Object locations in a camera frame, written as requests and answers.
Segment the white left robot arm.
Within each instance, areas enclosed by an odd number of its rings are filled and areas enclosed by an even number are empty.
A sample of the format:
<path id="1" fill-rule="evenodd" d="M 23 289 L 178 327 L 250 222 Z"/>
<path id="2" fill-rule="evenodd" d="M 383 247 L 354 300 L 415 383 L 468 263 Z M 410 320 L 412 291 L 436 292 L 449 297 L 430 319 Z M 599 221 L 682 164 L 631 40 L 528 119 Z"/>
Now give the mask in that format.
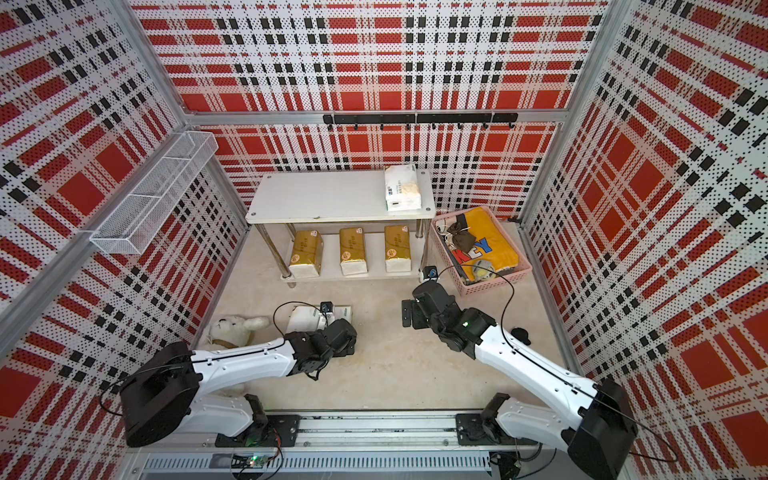
<path id="1" fill-rule="evenodd" d="M 314 374 L 354 353 L 357 331 L 345 319 L 313 332 L 231 350 L 191 350 L 183 342 L 156 353 L 119 387 L 125 440 L 132 448 L 176 433 L 236 437 L 261 421 L 253 395 L 224 398 L 223 389 L 263 378 Z"/>

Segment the white tissue pack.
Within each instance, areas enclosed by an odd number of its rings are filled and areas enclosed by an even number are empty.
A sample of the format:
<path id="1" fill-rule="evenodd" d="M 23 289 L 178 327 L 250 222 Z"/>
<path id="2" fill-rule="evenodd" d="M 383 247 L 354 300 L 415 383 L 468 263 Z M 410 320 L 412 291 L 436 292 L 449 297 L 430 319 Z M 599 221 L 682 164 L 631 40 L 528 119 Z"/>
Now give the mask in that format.
<path id="1" fill-rule="evenodd" d="M 332 319 L 330 320 L 331 323 L 339 320 L 344 319 L 348 322 L 352 322 L 352 307 L 349 305 L 345 306 L 335 306 L 333 309 Z"/>
<path id="2" fill-rule="evenodd" d="M 394 165 L 384 171 L 385 202 L 390 212 L 419 210 L 422 197 L 416 167 Z"/>
<path id="3" fill-rule="evenodd" d="M 328 317 L 315 307 L 300 305 L 291 312 L 286 327 L 287 333 L 315 332 L 323 330 L 328 325 Z"/>

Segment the gold tissue pack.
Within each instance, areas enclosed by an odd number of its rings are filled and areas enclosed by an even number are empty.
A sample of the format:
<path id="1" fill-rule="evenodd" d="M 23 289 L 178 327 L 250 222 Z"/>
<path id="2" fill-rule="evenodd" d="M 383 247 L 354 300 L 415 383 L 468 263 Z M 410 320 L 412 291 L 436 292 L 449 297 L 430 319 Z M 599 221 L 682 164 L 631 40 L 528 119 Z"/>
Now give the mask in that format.
<path id="1" fill-rule="evenodd" d="M 317 230 L 297 231 L 289 261 L 289 271 L 296 279 L 317 278 L 322 269 L 324 242 Z"/>
<path id="2" fill-rule="evenodd" d="M 388 273 L 405 273 L 412 268 L 410 231 L 407 225 L 390 225 L 384 230 L 385 269 Z"/>
<path id="3" fill-rule="evenodd" d="M 368 265 L 365 234 L 362 227 L 343 228 L 339 231 L 340 268 L 344 276 L 366 274 Z"/>

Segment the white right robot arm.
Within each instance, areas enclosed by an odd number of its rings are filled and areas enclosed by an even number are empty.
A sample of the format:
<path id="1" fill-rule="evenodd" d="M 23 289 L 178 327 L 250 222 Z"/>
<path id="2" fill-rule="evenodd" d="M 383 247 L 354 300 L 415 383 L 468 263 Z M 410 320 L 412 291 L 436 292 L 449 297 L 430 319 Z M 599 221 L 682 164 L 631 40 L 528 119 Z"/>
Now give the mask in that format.
<path id="1" fill-rule="evenodd" d="M 543 403 L 537 407 L 497 393 L 474 423 L 462 427 L 461 443 L 531 440 L 567 453 L 592 479 L 619 476 L 638 435 L 622 386 L 595 382 L 549 361 L 490 315 L 461 308 L 434 280 L 416 287 L 401 312 L 404 327 L 431 330 L 450 350 L 500 371 Z"/>

